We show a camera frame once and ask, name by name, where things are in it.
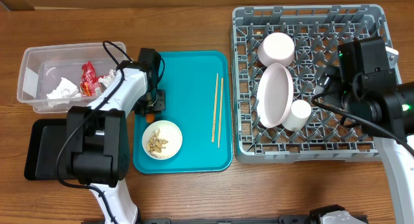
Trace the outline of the orange carrot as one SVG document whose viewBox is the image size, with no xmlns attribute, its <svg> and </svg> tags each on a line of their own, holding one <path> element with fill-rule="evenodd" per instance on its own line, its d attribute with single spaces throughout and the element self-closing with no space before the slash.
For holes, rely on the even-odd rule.
<svg viewBox="0 0 414 224">
<path fill-rule="evenodd" d="M 155 114 L 150 113 L 146 115 L 146 122 L 148 124 L 152 124 L 154 121 L 155 121 Z"/>
</svg>

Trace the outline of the white tissue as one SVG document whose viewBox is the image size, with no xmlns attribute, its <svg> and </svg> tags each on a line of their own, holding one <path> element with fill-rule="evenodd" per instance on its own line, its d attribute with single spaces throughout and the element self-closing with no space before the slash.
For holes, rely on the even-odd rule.
<svg viewBox="0 0 414 224">
<path fill-rule="evenodd" d="M 54 107 L 59 104 L 68 104 L 69 101 L 56 101 L 56 99 L 65 99 L 65 98 L 79 98 L 81 93 L 79 92 L 78 87 L 73 84 L 70 80 L 66 78 L 61 78 L 60 84 L 55 88 L 51 93 L 47 94 L 47 99 L 49 107 Z"/>
<path fill-rule="evenodd" d="M 112 84 L 115 78 L 116 78 L 116 72 L 111 69 L 108 74 L 100 76 L 98 78 L 98 82 L 101 83 L 105 88 L 108 88 Z"/>
</svg>

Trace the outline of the red snack wrapper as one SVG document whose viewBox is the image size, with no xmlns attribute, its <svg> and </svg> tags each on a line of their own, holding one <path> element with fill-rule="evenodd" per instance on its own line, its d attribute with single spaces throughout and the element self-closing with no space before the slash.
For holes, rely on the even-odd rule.
<svg viewBox="0 0 414 224">
<path fill-rule="evenodd" d="M 102 94 L 102 86 L 90 61 L 82 65 L 80 91 L 83 97 L 100 96 Z"/>
</svg>

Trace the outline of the large pink plate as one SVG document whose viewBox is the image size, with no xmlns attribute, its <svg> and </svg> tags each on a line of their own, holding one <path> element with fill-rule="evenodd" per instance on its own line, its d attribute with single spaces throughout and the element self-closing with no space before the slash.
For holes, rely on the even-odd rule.
<svg viewBox="0 0 414 224">
<path fill-rule="evenodd" d="M 256 96 L 257 115 L 264 127 L 273 128 L 287 118 L 293 92 L 292 76 L 283 65 L 273 63 L 265 69 Z"/>
</svg>

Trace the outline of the pink bowl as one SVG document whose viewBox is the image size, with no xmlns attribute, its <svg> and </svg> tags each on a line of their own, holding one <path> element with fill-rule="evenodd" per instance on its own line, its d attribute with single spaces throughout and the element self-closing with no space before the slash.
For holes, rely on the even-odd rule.
<svg viewBox="0 0 414 224">
<path fill-rule="evenodd" d="M 257 54 L 259 61 L 266 67 L 273 63 L 287 67 L 293 62 L 294 51 L 293 39 L 285 33 L 275 32 L 261 42 Z"/>
</svg>

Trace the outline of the white cup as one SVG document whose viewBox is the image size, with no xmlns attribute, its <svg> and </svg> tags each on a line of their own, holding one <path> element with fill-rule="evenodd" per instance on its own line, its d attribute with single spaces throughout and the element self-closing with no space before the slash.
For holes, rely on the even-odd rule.
<svg viewBox="0 0 414 224">
<path fill-rule="evenodd" d="M 282 126 L 289 131 L 301 130 L 311 115 L 311 105 L 305 100 L 296 100 L 292 103 L 290 111 Z"/>
</svg>

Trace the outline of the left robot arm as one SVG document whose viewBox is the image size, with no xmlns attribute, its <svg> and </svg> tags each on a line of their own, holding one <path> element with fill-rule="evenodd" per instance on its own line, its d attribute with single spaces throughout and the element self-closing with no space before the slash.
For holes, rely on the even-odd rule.
<svg viewBox="0 0 414 224">
<path fill-rule="evenodd" d="M 57 180 L 93 193 L 104 223 L 140 223 L 125 177 L 129 168 L 126 118 L 131 111 L 159 114 L 165 92 L 158 89 L 165 62 L 155 49 L 142 48 L 137 60 L 116 63 L 112 84 L 86 107 L 73 106 L 66 119 L 67 140 L 56 159 Z"/>
</svg>

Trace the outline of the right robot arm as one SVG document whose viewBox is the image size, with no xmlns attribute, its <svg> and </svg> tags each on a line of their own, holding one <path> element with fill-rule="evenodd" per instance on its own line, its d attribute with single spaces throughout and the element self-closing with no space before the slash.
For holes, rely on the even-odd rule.
<svg viewBox="0 0 414 224">
<path fill-rule="evenodd" d="M 413 222 L 413 83 L 397 82 L 398 52 L 380 36 L 337 48 L 339 66 L 317 83 L 313 105 L 371 137 L 386 170 L 397 223 Z"/>
</svg>

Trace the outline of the grey dishwasher rack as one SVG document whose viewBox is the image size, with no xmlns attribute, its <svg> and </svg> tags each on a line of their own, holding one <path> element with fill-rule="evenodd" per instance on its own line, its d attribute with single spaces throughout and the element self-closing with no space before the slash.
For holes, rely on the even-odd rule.
<svg viewBox="0 0 414 224">
<path fill-rule="evenodd" d="M 391 37 L 381 6 L 244 6 L 232 13 L 232 80 L 235 157 L 241 163 L 290 163 L 328 160 L 379 161 L 373 140 L 360 128 L 340 124 L 340 117 L 313 107 L 306 125 L 291 132 L 265 128 L 257 115 L 256 94 L 265 67 L 258 57 L 262 40 L 274 32 L 294 41 L 287 67 L 294 99 L 310 100 L 326 66 L 338 65 L 337 46 L 356 39 Z"/>
</svg>

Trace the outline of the small bowl with food scraps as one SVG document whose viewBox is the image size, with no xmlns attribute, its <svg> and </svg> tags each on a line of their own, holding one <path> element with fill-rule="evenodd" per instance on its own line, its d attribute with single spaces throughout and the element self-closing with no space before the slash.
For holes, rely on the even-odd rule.
<svg viewBox="0 0 414 224">
<path fill-rule="evenodd" d="M 179 152 L 182 141 L 181 130 L 176 124 L 159 120 L 150 124 L 144 131 L 142 147 L 151 158 L 167 160 Z"/>
</svg>

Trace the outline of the teal plastic tray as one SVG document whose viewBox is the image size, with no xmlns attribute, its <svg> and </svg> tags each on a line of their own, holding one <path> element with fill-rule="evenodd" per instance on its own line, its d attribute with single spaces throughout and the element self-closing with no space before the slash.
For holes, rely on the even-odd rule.
<svg viewBox="0 0 414 224">
<path fill-rule="evenodd" d="M 166 109 L 157 116 L 176 124 L 183 136 L 179 152 L 167 160 L 156 160 L 144 152 L 142 136 L 148 124 L 136 115 L 133 164 L 144 174 L 187 172 L 219 172 L 227 169 L 233 159 L 232 117 L 225 55 L 216 50 L 163 52 L 165 72 L 159 89 L 166 92 Z M 212 121 L 216 74 L 219 75 L 215 141 L 212 143 Z M 219 102 L 223 84 L 221 145 L 219 132 Z"/>
</svg>

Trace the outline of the left wooden chopstick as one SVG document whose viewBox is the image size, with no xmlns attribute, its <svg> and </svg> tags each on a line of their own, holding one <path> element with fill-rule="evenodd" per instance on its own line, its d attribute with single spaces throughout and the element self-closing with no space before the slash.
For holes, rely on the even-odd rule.
<svg viewBox="0 0 414 224">
<path fill-rule="evenodd" d="M 219 81 L 219 75 L 217 73 L 216 74 L 216 81 L 215 81 L 215 95 L 214 95 L 214 106 L 213 106 L 212 143 L 214 143 L 214 141 L 215 141 L 215 123 L 216 123 L 216 112 L 217 112 L 218 81 Z"/>
</svg>

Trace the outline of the clear plastic bin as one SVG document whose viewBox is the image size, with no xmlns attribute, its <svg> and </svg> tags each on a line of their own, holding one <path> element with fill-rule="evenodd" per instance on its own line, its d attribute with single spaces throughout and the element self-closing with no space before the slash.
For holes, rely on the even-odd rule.
<svg viewBox="0 0 414 224">
<path fill-rule="evenodd" d="M 97 76 L 109 74 L 116 65 L 105 48 L 118 62 L 126 60 L 125 44 L 116 41 L 112 45 L 102 43 L 77 43 L 30 47 L 23 55 L 17 83 L 17 100 L 33 107 L 36 113 L 65 113 L 72 106 L 87 106 L 90 97 L 48 98 L 65 78 L 79 86 L 82 65 L 91 62 Z"/>
</svg>

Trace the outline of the black plastic tray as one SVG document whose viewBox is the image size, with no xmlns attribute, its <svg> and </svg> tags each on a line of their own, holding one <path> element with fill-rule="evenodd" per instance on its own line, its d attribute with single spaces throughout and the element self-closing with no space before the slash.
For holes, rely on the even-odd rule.
<svg viewBox="0 0 414 224">
<path fill-rule="evenodd" d="M 35 121 L 25 163 L 25 178 L 29 181 L 56 180 L 56 160 L 65 141 L 65 118 Z"/>
</svg>

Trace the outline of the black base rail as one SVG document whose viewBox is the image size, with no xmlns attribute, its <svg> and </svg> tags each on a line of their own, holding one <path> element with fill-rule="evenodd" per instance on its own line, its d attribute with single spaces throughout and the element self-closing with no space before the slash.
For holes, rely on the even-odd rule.
<svg viewBox="0 0 414 224">
<path fill-rule="evenodd" d="M 280 215 L 276 218 L 236 219 L 143 219 L 145 224 L 368 224 L 367 216 L 354 217 L 340 205 L 329 205 L 311 210 L 308 214 Z"/>
</svg>

